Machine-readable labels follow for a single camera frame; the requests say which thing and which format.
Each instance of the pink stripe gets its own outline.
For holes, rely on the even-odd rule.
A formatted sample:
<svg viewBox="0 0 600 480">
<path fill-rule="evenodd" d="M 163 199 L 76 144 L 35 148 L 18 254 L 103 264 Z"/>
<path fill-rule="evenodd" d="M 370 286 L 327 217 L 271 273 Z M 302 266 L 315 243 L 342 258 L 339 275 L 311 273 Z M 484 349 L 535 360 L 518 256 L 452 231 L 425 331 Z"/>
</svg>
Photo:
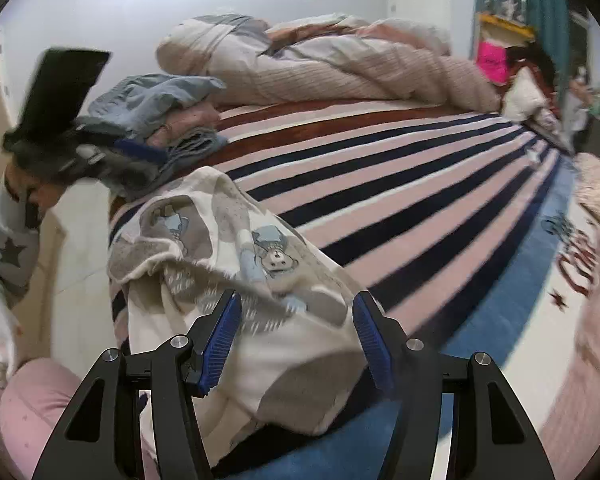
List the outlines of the pink stripe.
<svg viewBox="0 0 600 480">
<path fill-rule="evenodd" d="M 316 227 L 302 231 L 302 234 L 317 247 L 326 247 L 349 234 L 392 216 L 456 182 L 466 179 L 495 159 L 517 150 L 531 137 L 532 134 L 527 132 L 506 144 L 496 146 L 460 164 L 456 164 L 449 171 L 441 171 L 430 178 L 422 178 L 415 185 L 407 185 L 400 191 L 388 194 L 380 200 L 371 199 L 356 208 L 355 214 L 343 210 L 343 214 L 334 216 Z M 411 247 L 409 254 L 414 254 Z M 404 251 L 400 255 L 399 261 L 401 265 L 405 263 Z"/>
<path fill-rule="evenodd" d="M 128 202 L 120 206 L 120 208 L 116 211 L 116 214 L 113 215 L 113 218 L 109 220 L 109 232 L 113 231 L 113 228 L 118 223 L 118 220 L 120 220 L 120 217 L 129 211 L 136 204 L 136 202 Z"/>
<path fill-rule="evenodd" d="M 277 156 L 277 155 L 286 155 L 287 153 L 298 152 L 300 150 L 305 150 L 307 148 L 313 148 L 314 146 L 321 146 L 323 144 L 329 144 L 331 142 L 337 142 L 338 140 L 345 139 L 354 139 L 356 137 L 361 137 L 367 134 L 374 134 L 377 132 L 384 132 L 385 130 L 391 130 L 392 128 L 408 128 L 409 126 L 419 126 L 421 124 L 431 124 L 431 123 L 440 123 L 452 120 L 450 117 L 440 117 L 436 119 L 431 118 L 423 118 L 423 119 L 415 119 L 408 121 L 397 121 L 394 123 L 380 123 L 374 124 L 373 126 L 365 126 L 364 128 L 358 128 L 356 130 L 347 130 L 344 132 L 340 132 L 337 134 L 332 134 L 326 137 L 316 137 L 315 139 L 304 140 L 302 142 L 296 142 L 294 144 L 288 144 L 286 146 L 280 146 L 279 148 L 269 148 L 268 150 L 259 150 L 258 152 L 249 153 L 245 156 L 241 156 L 239 158 L 234 158 L 234 160 L 228 160 L 227 162 L 223 162 L 222 164 L 216 164 L 215 168 L 218 171 L 222 171 L 227 173 L 228 171 L 234 170 L 236 168 L 241 168 L 244 165 L 250 164 L 252 162 L 257 162 L 260 160 L 264 160 L 266 158 Z M 495 116 L 493 118 L 485 119 L 483 121 L 479 121 L 473 124 L 496 124 L 496 123 L 505 123 L 507 122 L 504 118 Z"/>
<path fill-rule="evenodd" d="M 317 121 L 328 120 L 333 116 L 354 116 L 373 112 L 385 112 L 388 110 L 409 110 L 415 108 L 411 105 L 391 105 L 387 102 L 362 102 L 347 105 L 331 105 L 320 110 L 308 110 L 304 112 L 296 112 L 285 114 L 269 119 L 264 119 L 255 123 L 239 124 L 222 130 L 222 136 L 227 139 L 232 139 L 244 134 L 257 132 L 259 130 L 279 130 L 286 128 L 288 124 L 296 123 L 315 123 Z"/>
<path fill-rule="evenodd" d="M 488 142 L 492 139 L 497 139 L 517 130 L 519 126 L 510 126 L 496 132 L 490 132 L 477 137 L 471 137 L 469 139 L 457 140 L 456 142 L 450 142 L 443 146 L 437 146 L 430 150 L 424 150 L 423 152 L 413 153 L 413 155 L 404 156 L 403 158 L 397 158 L 395 160 L 389 160 L 382 164 L 376 164 L 370 168 L 363 168 L 361 170 L 352 171 L 342 175 L 328 178 L 320 181 L 320 185 L 311 184 L 309 186 L 302 186 L 286 193 L 273 196 L 264 200 L 263 205 L 274 214 L 280 214 L 284 211 L 289 211 L 298 205 L 311 202 L 318 198 L 325 197 L 332 193 L 336 193 L 343 189 L 349 189 L 354 186 L 359 186 L 365 182 L 381 178 L 389 174 L 398 173 L 399 171 L 405 170 L 406 168 L 412 168 L 437 160 L 442 156 L 455 153 L 458 150 L 475 146 Z"/>
<path fill-rule="evenodd" d="M 391 311 L 391 316 L 400 322 L 405 332 L 413 332 L 433 316 L 485 263 L 518 222 L 520 215 L 533 199 L 557 158 L 557 151 L 551 150 L 540 169 L 471 245 L 416 293 L 411 294 Z"/>
<path fill-rule="evenodd" d="M 347 266 L 347 270 L 356 278 L 365 275 L 368 283 L 364 285 L 379 282 L 457 229 L 528 165 L 526 157 L 518 158 L 417 227 L 352 262 Z"/>
<path fill-rule="evenodd" d="M 374 153 L 382 153 L 399 148 L 401 146 L 407 146 L 413 144 L 419 140 L 436 139 L 439 137 L 445 137 L 451 134 L 457 134 L 466 132 L 469 130 L 475 130 L 481 127 L 480 123 L 471 124 L 458 124 L 457 126 L 449 126 L 447 128 L 440 128 L 438 130 L 426 130 L 424 132 L 412 132 L 410 134 L 401 134 L 397 137 L 392 137 L 386 140 L 380 140 L 371 144 L 363 144 L 355 148 L 349 148 L 346 150 L 339 150 L 334 153 L 327 155 L 310 158 L 309 160 L 301 160 L 293 164 L 287 164 L 284 166 L 277 166 L 269 171 L 259 171 L 250 176 L 238 179 L 240 182 L 240 188 L 244 191 L 249 191 L 255 187 L 268 184 L 269 182 L 275 182 L 284 178 L 290 178 L 299 174 L 307 173 L 309 171 L 318 170 L 319 168 L 326 168 L 337 164 L 339 162 L 345 162 L 346 160 L 355 160 L 366 155 L 372 155 Z"/>
</svg>

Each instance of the gray star print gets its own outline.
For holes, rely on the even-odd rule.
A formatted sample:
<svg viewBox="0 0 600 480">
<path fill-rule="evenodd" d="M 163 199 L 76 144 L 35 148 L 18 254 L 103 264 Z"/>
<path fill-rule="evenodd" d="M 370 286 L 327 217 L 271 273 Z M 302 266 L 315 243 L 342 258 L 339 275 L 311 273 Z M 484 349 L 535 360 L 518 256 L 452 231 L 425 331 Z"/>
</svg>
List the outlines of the gray star print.
<svg viewBox="0 0 600 480">
<path fill-rule="evenodd" d="M 11 264 L 12 266 L 19 267 L 20 261 L 18 256 L 26 248 L 26 246 L 18 246 L 13 243 L 11 238 L 7 238 L 7 241 L 2 249 L 0 249 L 0 261 L 4 264 Z"/>
</svg>

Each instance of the pink pillow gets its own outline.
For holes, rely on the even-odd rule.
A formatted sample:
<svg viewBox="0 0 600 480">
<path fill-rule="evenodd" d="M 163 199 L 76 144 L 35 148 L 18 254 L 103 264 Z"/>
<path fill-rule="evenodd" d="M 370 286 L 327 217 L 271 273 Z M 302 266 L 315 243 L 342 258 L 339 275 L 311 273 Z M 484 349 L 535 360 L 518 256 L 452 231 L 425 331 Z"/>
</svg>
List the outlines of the pink pillow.
<svg viewBox="0 0 600 480">
<path fill-rule="evenodd" d="M 489 81 L 500 85 L 507 82 L 509 69 L 507 67 L 507 51 L 504 47 L 488 41 L 481 41 L 478 46 L 476 64 Z"/>
<path fill-rule="evenodd" d="M 600 222 L 600 159 L 590 153 L 579 153 L 575 159 L 582 179 L 576 197 Z"/>
</svg>

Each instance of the folded clothes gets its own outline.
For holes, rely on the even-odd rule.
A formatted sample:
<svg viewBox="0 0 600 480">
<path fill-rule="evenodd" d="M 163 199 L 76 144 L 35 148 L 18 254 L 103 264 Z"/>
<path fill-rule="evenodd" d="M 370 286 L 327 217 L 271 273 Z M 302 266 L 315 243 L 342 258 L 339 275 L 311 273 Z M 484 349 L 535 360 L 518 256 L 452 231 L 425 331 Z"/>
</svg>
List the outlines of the folded clothes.
<svg viewBox="0 0 600 480">
<path fill-rule="evenodd" d="M 208 100 L 184 110 L 172 110 L 146 143 L 156 148 L 172 146 L 193 128 L 213 128 L 219 120 L 220 114 Z"/>
<path fill-rule="evenodd" d="M 135 200 L 222 148 L 226 139 L 214 129 L 219 116 L 207 98 L 224 88 L 213 77 L 149 74 L 127 77 L 94 100 L 88 108 L 90 123 L 113 124 L 129 139 L 168 151 L 149 183 L 106 175 L 103 183 L 116 195 Z M 138 164 L 130 157 L 128 162 Z"/>
</svg>

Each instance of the bear-print blanket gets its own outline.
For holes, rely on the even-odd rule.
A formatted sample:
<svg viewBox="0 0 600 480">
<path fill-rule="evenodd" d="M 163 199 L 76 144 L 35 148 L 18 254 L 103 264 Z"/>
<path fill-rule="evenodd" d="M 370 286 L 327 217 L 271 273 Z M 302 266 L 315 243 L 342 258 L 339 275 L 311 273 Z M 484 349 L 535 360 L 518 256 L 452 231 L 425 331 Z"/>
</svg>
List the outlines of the bear-print blanket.
<svg viewBox="0 0 600 480">
<path fill-rule="evenodd" d="M 266 423 L 324 432 L 365 366 L 350 309 L 362 288 L 213 168 L 146 202 L 116 237 L 109 273 L 126 291 L 133 353 L 186 333 L 226 288 L 240 292 L 220 383 L 193 399 L 212 466 Z M 141 432 L 155 457 L 151 400 Z"/>
</svg>

